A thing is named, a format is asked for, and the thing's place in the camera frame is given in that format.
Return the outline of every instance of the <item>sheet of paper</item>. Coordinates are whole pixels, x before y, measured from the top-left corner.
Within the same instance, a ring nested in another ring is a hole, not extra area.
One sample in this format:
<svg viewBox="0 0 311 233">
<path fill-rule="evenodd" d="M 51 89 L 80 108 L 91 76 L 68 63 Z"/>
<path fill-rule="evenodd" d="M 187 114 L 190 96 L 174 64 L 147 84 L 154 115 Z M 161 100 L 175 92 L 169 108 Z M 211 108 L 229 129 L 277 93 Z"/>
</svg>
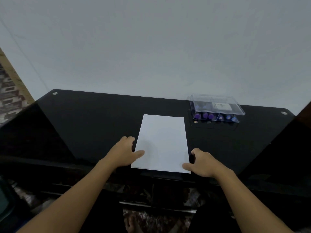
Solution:
<svg viewBox="0 0 311 233">
<path fill-rule="evenodd" d="M 182 168 L 189 162 L 185 122 L 182 117 L 144 114 L 136 148 L 145 155 L 132 168 L 190 173 Z"/>
</svg>

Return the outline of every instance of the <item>white wall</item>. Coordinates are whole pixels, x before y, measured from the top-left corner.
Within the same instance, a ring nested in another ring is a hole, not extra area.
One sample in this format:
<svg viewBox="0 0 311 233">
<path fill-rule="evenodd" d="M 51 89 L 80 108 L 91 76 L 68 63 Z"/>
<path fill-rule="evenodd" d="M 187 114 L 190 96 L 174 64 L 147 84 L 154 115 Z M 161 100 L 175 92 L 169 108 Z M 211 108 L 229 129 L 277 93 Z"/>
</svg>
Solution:
<svg viewBox="0 0 311 233">
<path fill-rule="evenodd" d="M 14 40 L 24 62 L 8 58 L 35 99 L 55 88 L 202 93 L 298 114 L 311 99 L 310 10 L 311 0 L 0 0 L 0 31 L 13 38 L 0 47 L 11 53 Z"/>
</svg>

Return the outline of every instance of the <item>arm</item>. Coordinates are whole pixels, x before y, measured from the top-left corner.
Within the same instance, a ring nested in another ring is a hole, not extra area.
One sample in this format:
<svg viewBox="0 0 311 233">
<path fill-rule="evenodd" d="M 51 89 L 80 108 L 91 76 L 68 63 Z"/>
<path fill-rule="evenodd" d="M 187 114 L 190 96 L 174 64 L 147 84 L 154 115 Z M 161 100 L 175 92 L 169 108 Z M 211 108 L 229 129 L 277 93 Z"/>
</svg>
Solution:
<svg viewBox="0 0 311 233">
<path fill-rule="evenodd" d="M 18 233 L 79 232 L 110 174 L 127 166 L 145 152 L 132 152 L 134 137 L 122 137 L 82 180 L 39 213 Z"/>
<path fill-rule="evenodd" d="M 184 163 L 183 168 L 203 177 L 214 177 L 219 182 L 243 233 L 293 232 L 257 199 L 232 170 L 210 153 L 195 148 L 192 154 L 196 157 L 195 163 Z"/>
</svg>

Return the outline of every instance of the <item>transparent container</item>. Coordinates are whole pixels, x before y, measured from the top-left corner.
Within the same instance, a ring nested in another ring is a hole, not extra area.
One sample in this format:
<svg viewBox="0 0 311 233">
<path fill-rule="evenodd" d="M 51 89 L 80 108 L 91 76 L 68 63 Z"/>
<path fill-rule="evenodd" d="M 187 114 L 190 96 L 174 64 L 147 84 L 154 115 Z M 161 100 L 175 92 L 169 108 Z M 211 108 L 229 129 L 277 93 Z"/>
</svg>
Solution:
<svg viewBox="0 0 311 233">
<path fill-rule="evenodd" d="M 193 119 L 239 123 L 245 112 L 232 96 L 191 94 Z"/>
</svg>

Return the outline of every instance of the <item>purple marker cap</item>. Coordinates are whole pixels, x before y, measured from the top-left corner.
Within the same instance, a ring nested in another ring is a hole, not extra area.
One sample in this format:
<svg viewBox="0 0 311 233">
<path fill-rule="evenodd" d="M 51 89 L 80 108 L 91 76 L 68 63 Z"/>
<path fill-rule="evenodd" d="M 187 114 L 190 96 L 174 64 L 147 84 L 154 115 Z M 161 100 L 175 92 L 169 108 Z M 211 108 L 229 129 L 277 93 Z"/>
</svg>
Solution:
<svg viewBox="0 0 311 233">
<path fill-rule="evenodd" d="M 214 115 L 213 115 L 213 114 L 209 114 L 209 115 L 208 115 L 208 118 L 209 118 L 209 119 L 213 119 L 213 118 L 214 118 Z"/>
<path fill-rule="evenodd" d="M 194 114 L 194 118 L 195 118 L 195 119 L 200 119 L 200 118 L 201 118 L 201 115 L 200 115 L 199 113 L 195 113 L 195 114 Z"/>
<path fill-rule="evenodd" d="M 208 118 L 208 113 L 204 113 L 204 114 L 203 114 L 203 117 L 204 117 L 205 119 L 207 119 L 207 118 Z"/>
</svg>

